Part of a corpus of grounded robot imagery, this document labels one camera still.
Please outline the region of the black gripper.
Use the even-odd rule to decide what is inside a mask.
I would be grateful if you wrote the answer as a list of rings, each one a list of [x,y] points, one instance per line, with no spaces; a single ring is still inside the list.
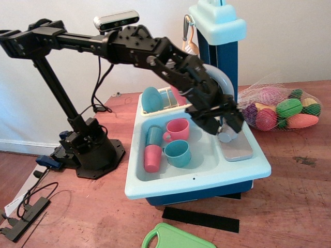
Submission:
[[[220,123],[215,119],[217,116],[224,117],[235,133],[242,130],[243,114],[234,98],[222,93],[215,80],[179,80],[178,90],[191,103],[185,112],[205,132],[211,135],[218,133]]]

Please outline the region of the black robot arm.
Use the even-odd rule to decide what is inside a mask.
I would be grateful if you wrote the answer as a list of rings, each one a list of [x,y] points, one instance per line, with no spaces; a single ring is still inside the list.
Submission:
[[[2,30],[1,47],[11,58],[30,59],[64,110],[72,132],[61,139],[51,159],[66,168],[74,168],[79,177],[97,179],[115,170],[125,150],[119,140],[107,137],[96,119],[84,120],[76,111],[46,59],[52,50],[90,52],[114,65],[151,70],[190,102],[186,113],[207,133],[218,132],[219,116],[235,132],[242,129],[244,117],[233,96],[226,94],[207,74],[202,61],[180,50],[166,37],[152,37],[143,25],[87,36],[67,32],[62,21],[42,19],[24,32]]]

